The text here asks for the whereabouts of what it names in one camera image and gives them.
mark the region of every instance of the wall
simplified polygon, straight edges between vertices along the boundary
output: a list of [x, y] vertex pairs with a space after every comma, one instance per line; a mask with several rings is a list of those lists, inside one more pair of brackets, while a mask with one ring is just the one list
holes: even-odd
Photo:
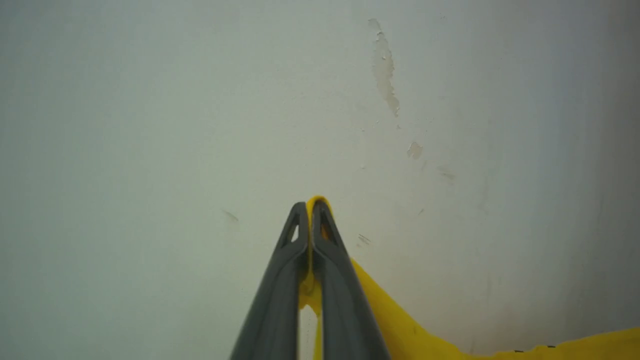
[[317, 193], [464, 351], [640, 325], [637, 8], [579, 3], [3, 3], [0, 357], [227, 357]]

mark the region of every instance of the yellow cloth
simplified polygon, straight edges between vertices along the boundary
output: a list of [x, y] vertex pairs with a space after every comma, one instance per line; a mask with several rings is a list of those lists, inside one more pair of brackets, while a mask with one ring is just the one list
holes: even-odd
[[[313, 207], [317, 201], [323, 201], [331, 210], [329, 202], [322, 196], [315, 196], [307, 202], [309, 228]], [[322, 360], [322, 289], [314, 278], [312, 269], [312, 246], [309, 244], [309, 271], [300, 284], [300, 309], [309, 305], [318, 317], [316, 330], [316, 348], [314, 360]], [[409, 316], [396, 302], [376, 284], [373, 279], [351, 260], [362, 289], [369, 301], [380, 332], [392, 359], [615, 359], [640, 360], [640, 328], [609, 332], [588, 338], [567, 341], [555, 348], [539, 346], [527, 352], [499, 352], [492, 356], [472, 356], [458, 350], [454, 345], [426, 332], [420, 324]]]

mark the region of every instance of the yellow fabric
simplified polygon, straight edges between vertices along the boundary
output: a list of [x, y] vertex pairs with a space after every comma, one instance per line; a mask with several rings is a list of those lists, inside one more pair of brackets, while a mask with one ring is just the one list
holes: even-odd
[[[329, 209], [329, 202], [322, 196], [315, 196], [307, 202], [309, 228], [313, 207], [323, 201]], [[300, 284], [300, 309], [309, 305], [318, 317], [314, 360], [322, 360], [322, 289], [314, 279], [309, 243], [309, 271]], [[369, 301], [392, 359], [444, 359], [444, 360], [560, 360], [560, 359], [640, 359], [640, 328], [609, 332], [590, 336], [581, 340], [567, 341], [555, 348], [539, 346], [527, 352], [506, 351], [492, 356], [472, 356], [458, 350], [454, 345], [425, 331], [407, 314], [375, 281], [351, 260], [362, 289]]]

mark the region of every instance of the chipped paint patch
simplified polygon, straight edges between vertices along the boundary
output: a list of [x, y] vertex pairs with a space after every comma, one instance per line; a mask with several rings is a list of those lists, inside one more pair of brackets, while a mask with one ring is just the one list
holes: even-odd
[[422, 149], [423, 147], [419, 143], [412, 142], [411, 145], [409, 145], [409, 149], [406, 151], [406, 155], [413, 159], [418, 159], [420, 158], [420, 155], [422, 155]]
[[389, 42], [382, 32], [378, 20], [369, 19], [369, 27], [376, 32], [373, 51], [373, 76], [376, 78], [380, 95], [387, 102], [394, 116], [398, 117], [400, 102], [394, 94], [394, 87], [391, 85], [391, 78], [394, 75], [394, 61], [391, 58]]

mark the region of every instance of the white wall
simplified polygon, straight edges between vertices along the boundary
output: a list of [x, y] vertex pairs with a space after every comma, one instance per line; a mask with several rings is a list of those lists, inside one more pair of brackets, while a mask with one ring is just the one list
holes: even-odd
[[4, 2], [0, 357], [227, 357], [317, 193], [464, 351], [640, 325], [638, 12], [609, 3]]

